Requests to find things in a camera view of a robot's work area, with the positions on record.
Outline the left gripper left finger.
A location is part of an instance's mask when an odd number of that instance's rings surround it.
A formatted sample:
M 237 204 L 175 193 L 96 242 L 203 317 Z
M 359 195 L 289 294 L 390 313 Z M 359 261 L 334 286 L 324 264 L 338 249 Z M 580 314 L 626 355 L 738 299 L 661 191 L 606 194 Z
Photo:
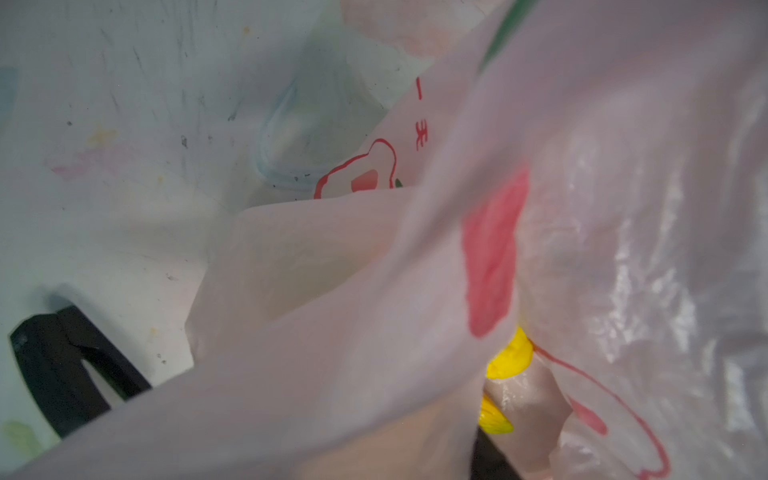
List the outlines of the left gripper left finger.
M 61 438 L 112 409 L 86 364 L 123 401 L 152 389 L 142 373 L 75 305 L 22 321 L 10 333 L 9 341 L 27 389 Z

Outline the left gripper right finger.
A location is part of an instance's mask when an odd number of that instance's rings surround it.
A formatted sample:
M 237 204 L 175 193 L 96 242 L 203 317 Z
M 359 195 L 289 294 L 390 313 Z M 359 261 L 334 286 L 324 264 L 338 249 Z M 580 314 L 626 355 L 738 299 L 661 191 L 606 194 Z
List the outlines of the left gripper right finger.
M 477 430 L 470 479 L 521 480 L 519 474 L 482 429 Z

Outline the yellow fake lemon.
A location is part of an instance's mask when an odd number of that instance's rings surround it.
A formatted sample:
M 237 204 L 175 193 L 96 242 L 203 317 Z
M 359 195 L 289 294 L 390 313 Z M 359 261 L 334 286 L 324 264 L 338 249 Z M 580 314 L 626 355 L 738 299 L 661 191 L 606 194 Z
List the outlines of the yellow fake lemon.
M 489 362 L 485 377 L 504 380 L 524 372 L 532 363 L 534 346 L 521 327 L 510 342 Z

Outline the pink plastic bag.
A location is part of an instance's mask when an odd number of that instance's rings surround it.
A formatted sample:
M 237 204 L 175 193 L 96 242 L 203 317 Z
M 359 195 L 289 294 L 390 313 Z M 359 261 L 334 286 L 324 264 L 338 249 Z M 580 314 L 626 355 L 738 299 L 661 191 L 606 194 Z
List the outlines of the pink plastic bag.
M 506 2 L 311 199 L 248 209 L 194 366 L 19 479 L 767 475 L 767 5 Z

